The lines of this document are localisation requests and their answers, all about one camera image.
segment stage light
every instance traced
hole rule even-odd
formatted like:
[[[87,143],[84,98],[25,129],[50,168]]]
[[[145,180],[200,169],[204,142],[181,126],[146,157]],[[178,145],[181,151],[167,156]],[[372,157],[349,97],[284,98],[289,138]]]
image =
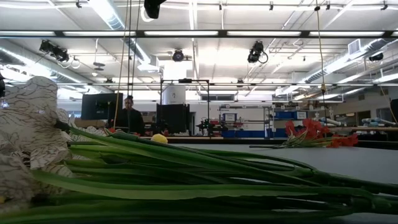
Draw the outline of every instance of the stage light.
[[[371,62],[378,62],[380,60],[383,60],[384,58],[384,54],[383,53],[379,53],[377,55],[373,55],[369,57],[369,61]]]
[[[265,62],[260,61],[260,58],[263,55],[265,55],[267,57],[267,60]],[[256,41],[256,43],[253,45],[252,49],[250,49],[250,54],[248,56],[248,62],[249,63],[260,62],[262,64],[268,62],[268,55],[264,52],[264,45],[262,44],[262,41]]]
[[[160,5],[166,0],[145,0],[144,8],[147,15],[152,19],[159,18]]]
[[[184,54],[182,53],[182,50],[175,50],[173,54],[173,61],[174,62],[182,62],[184,60]]]
[[[67,49],[61,49],[59,46],[51,44],[48,40],[43,40],[40,45],[39,51],[49,54],[59,62],[68,62],[69,55]]]

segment cable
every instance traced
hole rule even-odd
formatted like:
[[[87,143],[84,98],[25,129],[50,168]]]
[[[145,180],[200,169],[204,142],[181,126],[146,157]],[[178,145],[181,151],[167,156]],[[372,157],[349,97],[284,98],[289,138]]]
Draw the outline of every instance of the cable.
[[[42,60],[47,54],[49,54],[48,52],[45,53],[43,56],[41,56],[37,61],[35,61],[35,63],[33,63],[33,65],[37,64],[37,62],[39,62],[40,60]]]
[[[386,94],[384,93],[383,87],[380,86],[381,92],[383,93],[383,96],[386,98],[387,102],[388,102],[388,108],[390,109],[391,115],[394,118],[394,121],[396,122],[396,124],[398,124],[397,122],[397,118],[395,117],[394,113],[392,112],[392,108],[391,108],[391,100],[386,96]]]
[[[260,59],[259,59],[259,62],[262,63],[262,64],[265,64],[265,63],[268,62],[268,55],[267,55],[267,53],[265,53],[264,51],[262,51],[262,53],[263,53],[265,56],[267,56],[267,60],[266,60],[265,62],[261,62]]]
[[[319,8],[320,8],[320,6],[318,5],[318,0],[316,0],[315,2],[317,4],[317,6],[315,7],[315,10],[317,11],[319,52],[320,52],[320,55],[321,55],[321,71],[322,71],[321,91],[322,91],[322,98],[323,98],[323,109],[325,110],[325,124],[326,124],[326,127],[327,127],[328,126],[328,119],[327,119],[327,116],[326,116],[326,105],[325,105],[326,85],[325,85],[325,72],[323,71],[323,54],[322,54],[321,28],[320,28],[320,20],[319,20]]]
[[[126,20],[124,21],[124,24],[127,24],[127,12],[128,12],[128,7],[126,7]],[[123,32],[123,40],[126,38],[126,26],[124,26],[124,32]],[[118,94],[116,95],[116,111],[114,112],[114,119],[113,119],[113,129],[116,129],[116,119],[118,118],[118,105],[119,105],[119,92],[120,92],[120,83],[122,80],[122,67],[123,67],[123,57],[124,57],[124,46],[126,43],[123,41],[123,46],[122,46],[122,60],[120,61],[120,71],[119,71],[119,83],[118,83]]]
[[[132,0],[130,0],[130,7],[129,7],[130,8],[130,10],[129,10],[129,52],[127,53],[127,57],[129,60],[127,62],[127,96],[130,95],[129,94],[129,91],[130,91],[130,62],[131,62],[131,38],[130,38],[130,36],[131,36],[131,9],[132,9],[131,3],[132,3]],[[127,122],[128,122],[127,133],[130,133],[130,130],[131,130],[130,114],[131,114],[131,112],[130,112],[129,108],[127,108]]]
[[[139,25],[139,13],[140,13],[140,7],[138,7],[138,13],[137,13],[137,26],[136,30],[138,30],[138,25]],[[132,59],[132,85],[131,85],[131,95],[132,91],[134,89],[134,72],[136,71],[135,66],[136,66],[136,54],[137,53],[137,36],[134,38],[134,57]]]

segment ceiling beam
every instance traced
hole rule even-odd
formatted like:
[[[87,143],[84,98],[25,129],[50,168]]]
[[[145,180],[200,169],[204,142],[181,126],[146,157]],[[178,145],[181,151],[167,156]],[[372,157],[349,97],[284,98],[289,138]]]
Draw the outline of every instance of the ceiling beam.
[[[300,38],[318,39],[317,30],[132,30],[126,37],[141,39],[157,38]],[[377,39],[398,38],[396,30],[328,30],[320,32],[322,39]],[[0,30],[0,38],[79,38],[120,39],[120,30]]]

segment metal frame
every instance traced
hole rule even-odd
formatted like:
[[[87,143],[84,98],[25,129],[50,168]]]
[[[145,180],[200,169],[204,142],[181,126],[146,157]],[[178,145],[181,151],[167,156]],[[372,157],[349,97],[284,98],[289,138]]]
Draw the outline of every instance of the metal frame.
[[[200,82],[207,83],[207,119],[210,120],[210,80],[192,80],[192,79],[183,79],[183,80],[160,80],[160,120],[163,118],[162,105],[163,105],[163,83],[167,82],[168,85],[171,84],[180,84],[187,85],[192,84],[192,82],[196,82],[198,85],[203,86]]]
[[[209,80],[192,80],[192,82],[208,82],[208,86],[319,86],[319,83],[210,83]],[[24,85],[26,83],[9,83],[11,85]],[[184,86],[203,86],[201,83],[173,83],[174,85]],[[118,83],[58,83],[58,86],[118,86]],[[132,83],[120,83],[120,86],[131,86]],[[162,82],[159,83],[134,83],[134,86],[162,86]],[[377,87],[377,86],[398,86],[398,83],[326,83],[325,86],[355,86],[355,87]]]
[[[146,32],[175,32],[176,34],[146,34]],[[201,34],[201,32],[213,32],[214,34]],[[245,34],[229,34],[229,32],[240,32]],[[0,38],[81,38],[81,39],[120,39],[123,37],[133,38],[299,38],[299,39],[318,39],[317,30],[0,30]],[[377,39],[377,38],[398,38],[396,30],[323,30],[322,39]],[[370,32],[380,32],[380,35],[370,34]]]

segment gray table surface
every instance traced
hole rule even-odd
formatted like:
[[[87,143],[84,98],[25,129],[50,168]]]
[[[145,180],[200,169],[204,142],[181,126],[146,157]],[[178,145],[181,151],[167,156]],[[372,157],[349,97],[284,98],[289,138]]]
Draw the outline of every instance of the gray table surface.
[[[306,162],[322,171],[349,175],[363,180],[398,184],[398,151],[368,149],[359,147],[340,148],[297,148],[297,149],[255,149],[248,145],[227,144],[178,144],[202,149],[252,152],[279,156]],[[333,218],[322,223],[398,223],[398,215],[357,213]]]

